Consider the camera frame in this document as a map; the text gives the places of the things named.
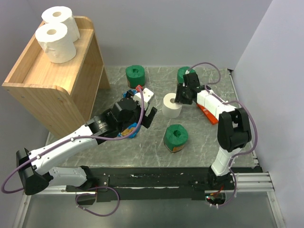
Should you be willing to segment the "white paper towel roll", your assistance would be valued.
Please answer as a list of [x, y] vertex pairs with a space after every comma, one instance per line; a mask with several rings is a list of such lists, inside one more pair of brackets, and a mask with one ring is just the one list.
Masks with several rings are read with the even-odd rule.
[[66, 6], [54, 6], [45, 10], [42, 15], [42, 19], [46, 23], [63, 23], [67, 26], [68, 34], [73, 42], [80, 38], [78, 26], [74, 19], [72, 10]]
[[52, 63], [61, 64], [76, 56], [76, 48], [63, 23], [47, 23], [35, 32], [35, 38]]
[[182, 104], [175, 102], [175, 93], [168, 93], [163, 98], [162, 113], [168, 118], [177, 118], [182, 110]]

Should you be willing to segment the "green roll front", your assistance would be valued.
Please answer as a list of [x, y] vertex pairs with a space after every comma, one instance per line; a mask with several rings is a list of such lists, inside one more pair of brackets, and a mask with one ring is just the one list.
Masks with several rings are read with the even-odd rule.
[[188, 132], [181, 124], [173, 124], [166, 129], [163, 142], [171, 153], [176, 153], [184, 148], [188, 138]]

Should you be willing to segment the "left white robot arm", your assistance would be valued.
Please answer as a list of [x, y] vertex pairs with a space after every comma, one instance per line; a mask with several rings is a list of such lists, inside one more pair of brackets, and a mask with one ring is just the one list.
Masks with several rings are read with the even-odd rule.
[[60, 168], [58, 164], [80, 151], [100, 145], [105, 141], [121, 140], [129, 130], [130, 137], [141, 126], [149, 128], [157, 109], [146, 115], [154, 93], [148, 88], [126, 96], [112, 108], [95, 116], [66, 137], [43, 148], [17, 151], [17, 165], [26, 195], [37, 194], [49, 186], [68, 185], [87, 190], [98, 185], [98, 180], [87, 166]]

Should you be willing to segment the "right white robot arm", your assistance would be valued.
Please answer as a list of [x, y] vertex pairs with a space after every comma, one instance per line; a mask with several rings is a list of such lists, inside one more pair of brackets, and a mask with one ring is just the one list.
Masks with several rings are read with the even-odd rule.
[[196, 73], [183, 76], [178, 83], [174, 102], [190, 105], [195, 102], [205, 107], [217, 120], [219, 151], [211, 169], [215, 176], [229, 173], [233, 156], [251, 141], [249, 116], [244, 108], [236, 108], [219, 98], [207, 85], [201, 85]]

